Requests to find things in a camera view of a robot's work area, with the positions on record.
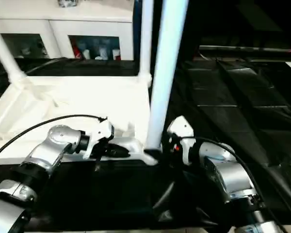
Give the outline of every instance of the red object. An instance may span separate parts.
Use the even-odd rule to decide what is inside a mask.
[[[73,50],[74,56],[76,58],[78,58],[78,59],[82,58],[81,52],[80,52],[80,50],[78,49],[78,47],[76,46],[75,43],[73,43],[73,45],[72,45],[72,50]]]

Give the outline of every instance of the white pole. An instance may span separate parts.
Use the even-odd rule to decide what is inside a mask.
[[[146,79],[151,84],[151,45],[152,45],[152,24],[153,24],[154,0],[143,0],[142,22],[141,22],[141,42],[140,42],[140,70],[139,77]]]
[[[3,64],[11,83],[17,83],[19,79],[26,75],[20,70],[18,64],[6,46],[2,36],[0,35],[0,61]]]
[[[161,145],[171,86],[189,0],[164,0],[152,90],[147,149]]]

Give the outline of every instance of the white cabinet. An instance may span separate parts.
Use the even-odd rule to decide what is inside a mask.
[[[0,34],[14,57],[61,57],[48,20],[0,19]]]
[[[133,60],[134,0],[0,0],[0,33],[15,57]]]
[[[64,57],[75,58],[78,48],[80,52],[88,50],[93,59],[115,60],[117,50],[121,60],[133,60],[131,23],[68,20],[51,20],[50,23]]]

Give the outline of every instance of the glass cabinet door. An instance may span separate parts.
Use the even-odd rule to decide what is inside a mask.
[[[120,41],[115,36],[69,36],[76,58],[121,60]]]
[[[16,58],[49,58],[40,34],[2,33],[1,35]]]

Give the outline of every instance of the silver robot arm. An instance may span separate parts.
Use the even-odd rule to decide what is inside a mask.
[[[113,126],[103,121],[104,130],[96,140],[113,138]],[[46,139],[35,147],[24,162],[0,183],[0,233],[23,232],[30,220],[28,209],[59,166],[65,153],[86,151],[89,136],[65,125],[50,129]]]
[[[234,213],[232,222],[236,227],[235,233],[281,232],[272,220],[267,219],[264,203],[247,172],[231,153],[213,143],[197,143],[193,138],[193,128],[183,116],[176,118],[167,131],[171,135],[169,142],[172,150],[182,152],[185,165],[190,165],[194,157],[199,157],[200,166],[217,184],[225,204]],[[178,137],[174,145],[172,137]],[[222,145],[233,151],[229,145]],[[197,151],[198,155],[192,154],[193,151]]]

